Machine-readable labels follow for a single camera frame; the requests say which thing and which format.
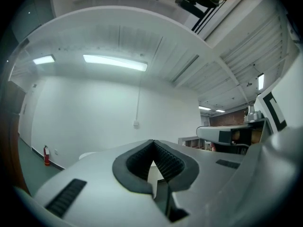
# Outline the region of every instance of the black grille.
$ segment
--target black grille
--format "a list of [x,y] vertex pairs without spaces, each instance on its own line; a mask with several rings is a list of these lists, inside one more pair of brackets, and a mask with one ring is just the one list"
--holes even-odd
[[227,166],[227,167],[234,168],[234,169],[237,169],[240,166],[240,163],[222,160],[222,159],[217,160],[216,163],[219,165]]
[[184,170],[184,162],[158,144],[155,143],[155,146],[156,155],[154,161],[165,181],[169,182]]
[[62,218],[87,182],[73,179],[47,206],[46,209]]
[[153,142],[143,149],[139,150],[126,161],[128,170],[137,177],[146,180],[150,170],[153,158]]

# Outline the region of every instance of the fire extinguisher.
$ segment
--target fire extinguisher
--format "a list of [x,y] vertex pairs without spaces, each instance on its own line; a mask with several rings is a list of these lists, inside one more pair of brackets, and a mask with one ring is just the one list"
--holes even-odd
[[47,146],[44,146],[43,152],[44,152],[44,164],[46,166],[49,166],[49,149]]

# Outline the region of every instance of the floor baseboard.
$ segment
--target floor baseboard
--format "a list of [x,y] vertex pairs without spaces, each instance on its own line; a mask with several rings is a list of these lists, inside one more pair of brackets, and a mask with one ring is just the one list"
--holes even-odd
[[28,147],[30,147],[19,135],[19,139],[22,140],[24,142],[25,145],[27,145]]
[[[36,153],[40,158],[44,159],[43,155],[40,154],[36,149],[32,148],[32,151],[33,151],[34,153]],[[49,162],[50,162],[50,164],[51,164],[53,167],[59,169],[60,171],[62,171],[62,170],[65,169],[65,168],[63,168],[62,166],[59,166],[59,165],[57,165],[56,163],[54,163],[54,162],[52,162],[52,161],[49,161]]]

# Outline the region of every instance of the brown wall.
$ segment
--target brown wall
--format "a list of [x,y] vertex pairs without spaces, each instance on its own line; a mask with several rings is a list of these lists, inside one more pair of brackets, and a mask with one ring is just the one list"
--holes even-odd
[[210,126],[239,124],[244,122],[244,110],[227,113],[224,115],[209,118]]

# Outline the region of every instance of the black rubber vent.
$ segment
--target black rubber vent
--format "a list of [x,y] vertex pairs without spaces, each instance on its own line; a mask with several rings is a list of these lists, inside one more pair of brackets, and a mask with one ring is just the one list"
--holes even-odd
[[148,140],[119,155],[113,163],[113,174],[129,191],[152,194],[152,185],[147,182],[152,161],[172,192],[188,189],[199,174],[193,158],[158,140]]
[[126,161],[128,170],[137,177],[147,181],[148,172],[152,164],[153,151],[153,142],[151,142],[148,146],[131,155]]
[[227,166],[227,167],[234,168],[234,169],[238,169],[238,167],[240,166],[240,163],[222,160],[222,159],[217,160],[216,163],[219,165]]
[[158,144],[155,143],[155,146],[156,155],[154,161],[165,181],[169,182],[184,170],[184,162]]
[[62,218],[87,182],[73,179],[47,206],[46,209]]

